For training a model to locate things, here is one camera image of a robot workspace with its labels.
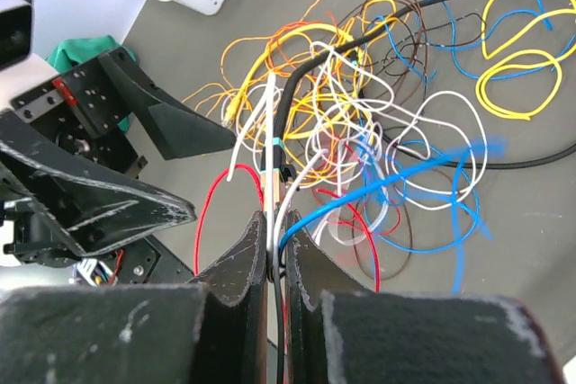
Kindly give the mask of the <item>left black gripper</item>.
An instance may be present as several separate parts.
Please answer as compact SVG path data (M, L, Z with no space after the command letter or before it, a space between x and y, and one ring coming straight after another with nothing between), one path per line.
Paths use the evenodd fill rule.
M125 49L98 57L165 160L223 150L236 136L170 96ZM133 179L147 161L118 126L95 138L44 79L1 113L1 251L17 264L66 267L196 219L191 202Z

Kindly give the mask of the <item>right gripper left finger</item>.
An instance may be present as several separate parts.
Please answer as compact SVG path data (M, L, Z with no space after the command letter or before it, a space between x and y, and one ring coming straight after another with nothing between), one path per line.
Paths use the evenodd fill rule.
M4 383L263 383L266 218L188 283L1 298Z

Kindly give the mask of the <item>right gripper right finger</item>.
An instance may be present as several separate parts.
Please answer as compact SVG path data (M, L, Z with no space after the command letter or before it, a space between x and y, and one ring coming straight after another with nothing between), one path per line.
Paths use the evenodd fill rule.
M299 230L286 247L292 383L560 383L545 333L500 296L376 293Z

